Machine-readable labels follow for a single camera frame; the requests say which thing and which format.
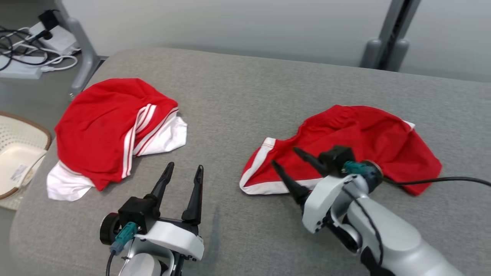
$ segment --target garment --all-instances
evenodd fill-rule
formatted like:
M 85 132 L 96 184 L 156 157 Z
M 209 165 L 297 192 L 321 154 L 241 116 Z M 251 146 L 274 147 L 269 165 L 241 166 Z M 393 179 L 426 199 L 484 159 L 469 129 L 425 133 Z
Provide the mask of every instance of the garment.
M 48 197 L 77 200 L 131 174 L 132 156 L 186 144 L 177 102 L 140 79 L 110 79 L 78 95 L 55 127 L 60 161 L 48 174 Z
M 248 194 L 288 193 L 271 166 L 276 160 L 301 185 L 313 189 L 319 173 L 294 151 L 299 147 L 318 156 L 335 145 L 351 147 L 356 161 L 372 160 L 397 182 L 438 177 L 439 160 L 414 130 L 414 124 L 366 106 L 333 106 L 304 121 L 287 140 L 266 138 L 247 162 L 239 186 Z M 404 186 L 412 195 L 430 184 Z

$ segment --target metal frame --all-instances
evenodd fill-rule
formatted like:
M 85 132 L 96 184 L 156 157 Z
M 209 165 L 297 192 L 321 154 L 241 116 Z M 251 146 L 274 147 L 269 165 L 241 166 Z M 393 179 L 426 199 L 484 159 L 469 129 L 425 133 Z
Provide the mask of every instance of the metal frame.
M 398 72 L 401 68 L 402 62 L 406 57 L 406 53 L 409 49 L 409 41 L 405 39 L 406 32 L 408 31 L 409 25 L 412 22 L 414 14 L 418 9 L 419 3 L 421 0 L 410 0 L 408 5 L 407 13 L 401 22 L 401 27 L 397 36 L 395 37 L 395 42 L 387 55 L 386 64 L 384 66 L 384 70 Z
M 55 0 L 55 4 L 60 10 L 60 13 L 65 20 L 67 27 L 77 39 L 82 50 L 82 66 L 79 70 L 79 73 L 75 77 L 68 93 L 68 100 L 72 101 L 75 96 L 82 92 L 92 75 L 94 75 L 97 67 L 99 66 L 99 63 L 101 62 L 101 58 L 97 55 L 94 48 L 92 47 L 92 44 L 83 31 L 80 22 L 77 19 L 70 17 L 67 10 L 63 6 L 62 0 Z
M 382 29 L 380 30 L 379 37 L 370 39 L 367 42 L 360 67 L 370 69 L 378 68 L 403 4 L 404 0 L 392 0 L 383 22 Z

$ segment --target black cable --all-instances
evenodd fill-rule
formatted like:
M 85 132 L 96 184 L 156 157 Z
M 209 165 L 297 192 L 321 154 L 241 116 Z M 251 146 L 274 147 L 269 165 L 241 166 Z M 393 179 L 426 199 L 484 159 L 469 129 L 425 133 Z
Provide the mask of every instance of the black cable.
M 179 258 L 177 259 L 177 265 L 176 265 L 175 269 L 172 270 L 172 272 L 170 273 L 170 276 L 181 276 L 182 275 L 182 269 L 183 269 L 184 260 L 185 260 L 184 258 L 186 256 L 176 252 L 174 254 L 174 260 L 176 260 L 177 255 L 179 255 Z
M 106 266 L 106 276 L 109 276 L 109 271 L 111 270 L 112 259 L 116 255 L 116 251 L 111 251 L 111 255 L 109 256 L 108 265 Z
M 416 184 L 431 183 L 431 182 L 443 182 L 443 181 L 469 181 L 469 182 L 481 183 L 481 184 L 484 184 L 486 186 L 491 187 L 491 182 L 488 182 L 486 180 L 482 180 L 479 178 L 466 177 L 466 176 L 439 177 L 439 178 L 424 179 L 424 180 L 411 181 L 411 182 L 397 182 L 397 181 L 394 181 L 388 177 L 384 177 L 383 180 L 385 182 L 392 184 L 392 185 L 395 185 L 395 186 L 416 185 Z
M 5 35 L 1 35 L 0 39 L 2 39 L 2 38 L 6 38 L 8 40 L 8 42 L 10 43 L 11 46 L 10 46 L 9 50 L 14 49 L 14 47 L 12 46 L 13 45 L 12 39 L 10 39 L 10 37 L 5 36 Z M 3 66 L 2 68 L 0 68 L 0 71 L 5 70 L 11 63 L 12 63 L 12 58 L 9 58 L 7 61 L 7 64 L 5 66 Z
M 380 236 L 379 230 L 377 229 L 377 227 L 375 227 L 375 223 L 373 222 L 372 218 L 368 214 L 367 210 L 365 210 L 365 207 L 363 207 L 363 205 L 360 204 L 360 202 L 358 201 L 358 199 L 352 193 L 350 193 L 345 188 L 345 186 L 343 186 L 342 190 L 349 196 L 349 198 L 351 200 L 353 200 L 356 203 L 356 205 L 358 205 L 358 207 L 360 207 L 362 213 L 368 219 L 368 222 L 370 223 L 370 226 L 375 231 L 375 238 L 377 239 L 377 242 L 379 243 L 379 250 L 380 250 L 379 266 L 382 266 L 382 262 L 383 262 L 383 244 L 382 244 L 382 237 Z
M 13 47 L 13 42 L 12 42 L 12 39 L 6 35 L 2 35 L 0 36 L 0 39 L 2 38 L 5 38 L 7 41 L 8 41 L 8 44 L 9 46 L 3 44 L 3 43 L 0 43 L 0 46 L 1 48 L 5 49 L 5 50 L 8 50 L 10 51 L 9 54 L 4 54 L 3 52 L 0 52 L 0 55 L 4 55 L 6 57 L 8 57 L 8 62 L 6 65 L 4 65 L 2 68 L 0 68 L 0 71 L 2 70 L 5 70 L 11 63 L 13 60 L 17 61 L 17 62 L 20 62 L 20 63 L 23 63 L 23 64 L 28 64 L 28 65 L 43 65 L 45 64 L 46 62 L 48 62 L 49 60 L 49 55 L 50 53 L 48 51 L 45 51 L 43 49 L 41 49 L 40 47 L 34 45 L 34 41 L 37 41 L 40 37 L 42 37 L 44 34 L 43 32 L 39 33 L 38 35 L 36 35 L 34 38 L 30 39 L 30 40 L 26 40 L 25 38 L 23 38 L 21 35 L 19 35 L 19 33 L 22 33 L 22 34 L 25 34 L 25 35 L 30 35 L 29 32 L 26 32 L 26 31 L 23 31 L 23 30 L 13 30 L 13 29 L 7 29 L 3 26 L 0 26 L 0 28 L 2 28 L 3 30 L 0 30 L 0 33 L 5 33 L 5 32 L 8 32 L 8 33 L 11 33 L 12 35 L 15 35 L 19 38 L 21 38 L 22 40 L 25 40 L 25 42 L 27 42 L 29 45 L 32 45 L 33 47 L 37 48 L 35 51 L 43 51 L 44 53 L 46 53 L 46 58 L 44 59 L 44 61 L 42 62 L 39 62 L 39 63 L 31 63 L 31 62 L 26 62 L 26 61 L 23 61 L 23 60 L 20 60 L 20 59 L 17 59 L 14 57 L 14 54 L 17 54 L 19 55 L 19 52 L 14 50 L 14 47 Z M 20 55 L 25 55 L 28 51 L 28 48 L 26 48 L 24 50 L 23 53 L 21 53 Z

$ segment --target gray sofa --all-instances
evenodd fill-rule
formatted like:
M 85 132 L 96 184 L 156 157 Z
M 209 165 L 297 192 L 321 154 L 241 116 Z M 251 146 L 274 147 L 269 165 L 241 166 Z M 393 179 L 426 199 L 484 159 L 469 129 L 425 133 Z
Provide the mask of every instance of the gray sofa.
M 10 247 L 26 275 L 104 275 L 109 247 L 103 217 L 130 196 L 151 190 L 176 164 L 161 213 L 178 218 L 199 164 L 205 168 L 202 261 L 183 275 L 369 275 L 328 231 L 313 235 L 287 195 L 249 196 L 239 189 L 246 161 L 265 137 L 289 138 L 309 116 L 332 105 L 367 105 L 416 124 L 443 164 L 443 176 L 491 179 L 491 85 L 353 67 L 150 48 L 110 57 L 90 84 L 141 78 L 179 103 L 188 142 L 168 154 L 135 158 L 132 175 L 75 202 L 47 198 L 56 143 L 16 214 Z M 490 275 L 491 189 L 466 182 L 433 184 L 413 197 L 380 186 L 371 195 L 419 229 L 465 275 Z M 116 275 L 123 260 L 115 258 Z

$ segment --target white stripe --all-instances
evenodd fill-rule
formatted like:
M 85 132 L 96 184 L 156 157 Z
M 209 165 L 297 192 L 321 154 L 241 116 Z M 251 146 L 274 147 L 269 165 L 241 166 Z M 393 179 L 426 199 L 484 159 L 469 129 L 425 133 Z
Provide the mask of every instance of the white stripe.
M 254 157 L 254 161 L 252 161 L 252 165 L 242 175 L 239 181 L 239 186 L 241 190 L 244 191 L 245 193 L 247 194 L 288 193 L 288 189 L 286 188 L 285 184 L 282 181 L 264 182 L 264 183 L 258 183 L 252 186 L 245 187 L 247 181 L 249 181 L 249 179 L 253 176 L 253 174 L 257 172 L 259 167 L 264 163 L 268 153 L 273 149 L 275 143 L 276 143 L 276 139 L 274 138 L 268 137 L 264 139 L 261 148 L 259 148 L 256 157 Z M 315 178 L 315 179 L 299 180 L 297 182 L 302 186 L 305 186 L 309 189 L 313 189 L 321 179 L 322 178 Z
M 172 113 L 173 116 L 176 116 L 177 113 L 174 111 L 177 111 L 177 110 L 179 110 L 179 108 L 173 108 L 171 111 L 169 111 L 169 114 Z M 165 123 L 165 121 L 167 121 L 167 119 L 169 118 L 169 114 L 167 114 L 167 116 L 162 120 L 162 122 L 160 122 L 150 133 L 148 133 L 145 137 L 143 137 L 143 139 L 140 141 L 140 143 L 138 143 L 138 145 L 136 145 L 136 147 L 134 148 L 133 155 L 136 155 L 141 150 L 141 148 L 144 146 L 144 144 L 152 137 L 152 135 L 155 132 L 157 132 L 157 130 Z
M 145 111 L 138 115 L 138 117 L 136 118 L 136 127 L 139 128 L 141 126 L 141 124 L 143 123 L 143 120 L 147 117 L 147 114 L 148 114 L 148 108 L 152 106 L 151 104 L 148 104 L 147 106 L 145 106 Z
M 121 178 L 126 177 L 126 171 L 128 170 L 128 159 L 131 160 L 131 158 L 128 158 L 128 155 L 130 154 L 130 140 L 132 139 L 131 132 L 135 129 L 135 127 L 130 128 L 130 130 L 126 133 L 124 137 L 124 150 L 123 150 L 123 172 L 121 173 Z
M 162 128 L 165 128 L 169 123 L 171 123 L 175 117 L 177 117 L 177 112 L 173 112 L 173 113 L 167 115 L 167 117 L 162 122 L 160 122 L 160 124 L 159 124 L 160 126 L 157 126 L 154 130 L 152 130 L 152 132 L 154 134 L 152 134 L 150 136 L 149 141 L 147 143 L 143 144 L 143 148 L 141 150 L 139 150 L 136 154 L 138 156 L 143 155 L 143 152 L 145 152 L 145 149 L 152 143 L 152 139 L 155 138 L 155 134 L 157 134 L 158 131 L 160 131 Z
M 408 121 L 404 121 L 402 120 L 403 122 L 405 122 L 406 124 L 409 125 L 409 127 L 411 128 L 411 131 L 414 129 L 414 127 L 416 126 L 415 124 L 411 123 L 411 122 L 408 122 Z
M 73 174 L 58 162 L 46 177 L 48 198 L 55 200 L 75 201 L 94 187 L 92 181 L 81 175 Z
M 132 128 L 126 133 L 124 137 L 124 143 L 123 143 L 123 172 L 121 173 L 121 178 L 125 178 L 128 175 L 130 175 L 131 172 L 131 167 L 132 167 L 132 151 L 134 143 L 135 143 L 135 133 L 134 130 L 138 124 L 138 121 L 141 118 L 141 115 L 145 113 L 146 110 L 149 110 L 148 105 L 145 107 L 140 108 L 138 111 L 138 114 L 136 115 L 135 118 L 135 124 L 133 125 Z
M 140 131 L 142 131 L 144 128 L 146 128 L 148 126 L 148 123 L 150 123 L 150 120 L 152 120 L 152 117 L 153 117 L 153 114 L 155 112 L 156 107 L 157 107 L 156 105 L 150 106 L 144 122 L 136 129 L 136 133 L 139 133 Z

